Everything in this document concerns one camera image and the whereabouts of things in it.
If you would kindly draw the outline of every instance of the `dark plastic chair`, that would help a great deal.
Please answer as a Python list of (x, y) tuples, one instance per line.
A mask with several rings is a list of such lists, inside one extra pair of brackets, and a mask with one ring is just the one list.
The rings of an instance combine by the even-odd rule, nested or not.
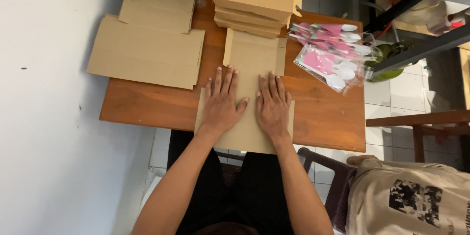
[(297, 154), (305, 158), (304, 169), (308, 173), (313, 162), (321, 164), (335, 172), (333, 182), (326, 198), (325, 208), (333, 228), (346, 234), (348, 214), (349, 180), (356, 175), (356, 167), (314, 153), (308, 148), (300, 148)]

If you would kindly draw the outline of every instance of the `person's right hand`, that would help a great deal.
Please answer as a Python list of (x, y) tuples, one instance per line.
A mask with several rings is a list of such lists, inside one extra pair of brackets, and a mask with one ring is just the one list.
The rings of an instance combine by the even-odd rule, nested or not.
[(279, 76), (270, 72), (268, 80), (260, 75), (261, 92), (256, 92), (256, 115), (261, 129), (270, 137), (274, 146), (278, 140), (291, 136), (287, 130), (289, 106), (292, 96), (284, 90)]

